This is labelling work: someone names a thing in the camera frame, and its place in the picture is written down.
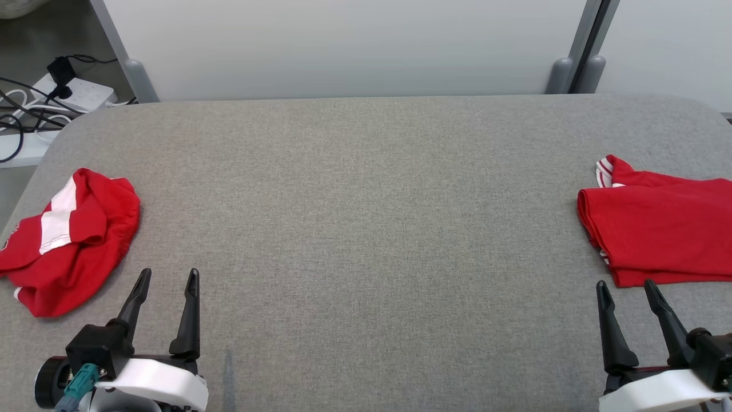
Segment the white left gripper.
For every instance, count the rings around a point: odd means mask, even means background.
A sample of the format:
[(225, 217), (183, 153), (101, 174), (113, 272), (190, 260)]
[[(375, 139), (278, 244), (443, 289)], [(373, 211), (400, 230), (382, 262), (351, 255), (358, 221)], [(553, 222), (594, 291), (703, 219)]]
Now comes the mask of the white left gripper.
[[(108, 326), (121, 327), (133, 343), (138, 317), (148, 296), (152, 269), (144, 268), (118, 316)], [(200, 357), (200, 273), (190, 270), (185, 284), (185, 307), (176, 338), (168, 352), (190, 361)], [(34, 399), (40, 409), (52, 410), (73, 381), (65, 356), (48, 358), (34, 381)], [(75, 412), (205, 412), (209, 401), (206, 381), (199, 375), (151, 358), (133, 358), (113, 381), (99, 380), (78, 401)]]

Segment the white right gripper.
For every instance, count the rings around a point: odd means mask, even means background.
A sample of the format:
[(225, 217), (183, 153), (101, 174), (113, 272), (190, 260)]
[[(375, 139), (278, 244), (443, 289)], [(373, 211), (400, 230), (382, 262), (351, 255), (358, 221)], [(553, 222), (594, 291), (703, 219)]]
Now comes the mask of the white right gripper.
[[(669, 354), (667, 365), (688, 368), (694, 350), (687, 344), (687, 330), (653, 280), (646, 279), (643, 287), (662, 330)], [(607, 373), (599, 412), (709, 412), (708, 407), (715, 405), (729, 409), (732, 368), (724, 368), (711, 378), (701, 378), (691, 369), (638, 368), (638, 357), (630, 350), (615, 317), (614, 298), (602, 280), (596, 284), (596, 299)]]

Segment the red shorts white stripe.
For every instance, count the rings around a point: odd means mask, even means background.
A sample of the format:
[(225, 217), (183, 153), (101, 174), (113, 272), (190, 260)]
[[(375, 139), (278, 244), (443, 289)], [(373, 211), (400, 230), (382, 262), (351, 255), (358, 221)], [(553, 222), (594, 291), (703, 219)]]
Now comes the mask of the red shorts white stripe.
[(88, 302), (126, 256), (141, 201), (128, 179), (77, 169), (42, 213), (22, 219), (0, 248), (0, 278), (36, 318)]

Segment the red Bulls 23 jersey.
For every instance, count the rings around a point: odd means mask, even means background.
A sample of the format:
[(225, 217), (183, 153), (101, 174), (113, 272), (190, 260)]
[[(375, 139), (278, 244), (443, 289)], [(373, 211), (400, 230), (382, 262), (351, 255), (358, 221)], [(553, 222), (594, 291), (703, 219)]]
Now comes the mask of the red Bulls 23 jersey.
[(732, 181), (637, 171), (615, 156), (595, 177), (578, 217), (615, 286), (732, 282)]

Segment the white power strip with sockets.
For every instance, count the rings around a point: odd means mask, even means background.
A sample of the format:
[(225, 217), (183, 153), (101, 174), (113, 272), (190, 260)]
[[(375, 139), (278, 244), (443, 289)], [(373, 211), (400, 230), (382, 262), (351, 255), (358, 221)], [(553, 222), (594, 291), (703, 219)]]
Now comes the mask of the white power strip with sockets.
[[(57, 84), (48, 73), (33, 85), (35, 89), (45, 94), (51, 94), (56, 86)], [(55, 100), (71, 109), (79, 110), (79, 112), (93, 112), (94, 110), (105, 109), (112, 107), (113, 104), (117, 104), (118, 102), (117, 92), (109, 86), (74, 78), (67, 84), (67, 87), (71, 92), (70, 97), (60, 98), (61, 96), (59, 95)], [(34, 98), (40, 99), (41, 102), (44, 102), (46, 99), (39, 92), (31, 90), (31, 93)]]

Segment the black power adapter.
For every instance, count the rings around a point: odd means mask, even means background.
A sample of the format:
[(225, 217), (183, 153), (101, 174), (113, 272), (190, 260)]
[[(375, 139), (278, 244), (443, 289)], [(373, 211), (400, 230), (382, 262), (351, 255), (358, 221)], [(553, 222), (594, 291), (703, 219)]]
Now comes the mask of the black power adapter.
[(69, 83), (76, 78), (76, 72), (70, 60), (65, 57), (57, 57), (47, 65), (47, 71), (55, 84), (54, 89), (49, 93), (50, 98), (68, 99), (73, 92)]

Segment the narrow white partition panel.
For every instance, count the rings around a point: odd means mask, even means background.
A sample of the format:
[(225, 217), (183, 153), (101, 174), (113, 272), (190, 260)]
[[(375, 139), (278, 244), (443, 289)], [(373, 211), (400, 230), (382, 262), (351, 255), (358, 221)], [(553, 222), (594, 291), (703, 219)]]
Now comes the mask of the narrow white partition panel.
[(619, 0), (596, 91), (687, 97), (732, 114), (732, 0)]

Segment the wide white partition panel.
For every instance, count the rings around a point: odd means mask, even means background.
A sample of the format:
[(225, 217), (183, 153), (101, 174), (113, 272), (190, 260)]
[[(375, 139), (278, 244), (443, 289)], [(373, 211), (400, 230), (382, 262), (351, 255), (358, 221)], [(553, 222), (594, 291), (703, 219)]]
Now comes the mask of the wide white partition panel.
[(586, 0), (105, 0), (163, 101), (541, 94)]

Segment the pale sneaker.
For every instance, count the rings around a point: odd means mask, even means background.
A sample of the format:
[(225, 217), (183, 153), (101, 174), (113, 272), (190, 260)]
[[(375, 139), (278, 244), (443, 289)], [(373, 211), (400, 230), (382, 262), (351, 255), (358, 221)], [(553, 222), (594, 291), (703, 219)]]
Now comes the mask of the pale sneaker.
[(0, 20), (20, 18), (42, 7), (49, 0), (0, 0)]

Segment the single grey partition post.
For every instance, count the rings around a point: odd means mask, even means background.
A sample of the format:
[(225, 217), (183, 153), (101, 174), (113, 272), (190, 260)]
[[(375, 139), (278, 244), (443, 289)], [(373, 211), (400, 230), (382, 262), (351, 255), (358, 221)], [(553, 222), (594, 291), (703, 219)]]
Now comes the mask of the single grey partition post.
[(157, 92), (141, 62), (130, 58), (126, 52), (125, 45), (120, 37), (120, 32), (113, 23), (112, 15), (105, 3), (105, 0), (89, 0), (100, 24), (105, 32), (108, 42), (112, 46), (115, 57), (125, 73), (126, 80), (140, 104), (153, 104), (160, 102)]

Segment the dark grey paired partition post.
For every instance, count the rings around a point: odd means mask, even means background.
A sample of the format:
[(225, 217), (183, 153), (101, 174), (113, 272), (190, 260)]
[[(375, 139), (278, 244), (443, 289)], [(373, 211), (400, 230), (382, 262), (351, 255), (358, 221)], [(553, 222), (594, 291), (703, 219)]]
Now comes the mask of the dark grey paired partition post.
[(606, 67), (606, 58), (601, 55), (602, 44), (619, 4), (620, 0), (587, 0), (570, 50), (574, 68), (567, 89), (569, 94), (596, 92)]

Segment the light grey paired partition post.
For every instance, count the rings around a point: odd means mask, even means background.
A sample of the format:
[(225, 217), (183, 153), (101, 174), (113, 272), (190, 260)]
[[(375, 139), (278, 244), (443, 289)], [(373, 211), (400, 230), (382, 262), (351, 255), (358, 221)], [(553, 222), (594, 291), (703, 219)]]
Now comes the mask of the light grey paired partition post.
[(575, 32), (567, 57), (558, 58), (551, 68), (545, 94), (567, 94), (580, 63), (580, 58), (589, 44), (591, 29), (599, 15), (602, 0), (586, 0), (583, 13)]

